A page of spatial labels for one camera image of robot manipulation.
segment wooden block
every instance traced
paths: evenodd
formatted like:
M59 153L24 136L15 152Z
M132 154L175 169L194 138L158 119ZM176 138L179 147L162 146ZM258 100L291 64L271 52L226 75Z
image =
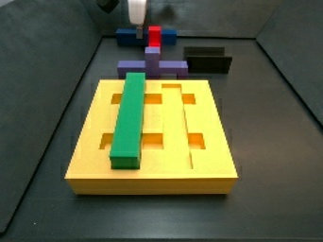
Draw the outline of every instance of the wooden block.
M230 193L238 173L207 80L147 80L140 169L111 169L123 87L100 81L65 174L75 193Z
M112 169L140 168L144 93L146 74L127 73L108 156Z

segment gray wall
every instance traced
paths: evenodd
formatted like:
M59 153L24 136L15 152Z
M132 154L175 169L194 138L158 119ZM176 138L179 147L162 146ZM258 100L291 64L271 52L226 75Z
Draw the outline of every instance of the gray wall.
M81 0L104 35L131 27L127 0L107 14L96 0ZM180 36L256 38L283 0L148 0L147 25L175 28Z
M8 3L0 8L0 33L1 233L102 34L80 0Z
M323 124L323 1L286 0L258 42Z

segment blue block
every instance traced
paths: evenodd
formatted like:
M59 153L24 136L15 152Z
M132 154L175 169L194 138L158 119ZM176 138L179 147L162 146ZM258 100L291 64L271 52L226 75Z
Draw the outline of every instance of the blue block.
M148 31L143 32L143 39L136 39L135 28L118 28L116 30L118 45L148 46ZM162 29L162 45L176 45L176 30Z
M162 44L176 45L176 30L162 29Z

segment black block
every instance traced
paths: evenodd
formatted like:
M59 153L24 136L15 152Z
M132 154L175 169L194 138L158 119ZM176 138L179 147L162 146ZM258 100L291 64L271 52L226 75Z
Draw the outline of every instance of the black block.
M190 73L227 74L232 57L224 56L224 47L184 47Z

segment purple block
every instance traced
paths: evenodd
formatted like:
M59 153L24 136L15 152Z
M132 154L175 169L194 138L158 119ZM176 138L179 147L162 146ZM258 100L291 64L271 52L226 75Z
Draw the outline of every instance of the purple block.
M120 60L118 64L119 79L127 77L127 72L146 72L147 66L143 60Z
M187 61L166 61L159 62L160 74L176 74L176 78L187 78L188 65Z
M146 62L147 62L147 78L150 79L155 79L160 77L159 61L160 61L160 47L147 47Z
M146 60L120 60L118 64L119 78L127 77L127 72L144 72L147 78L159 79L162 74L176 74L176 78L187 78L187 61L160 60L160 47L146 48Z

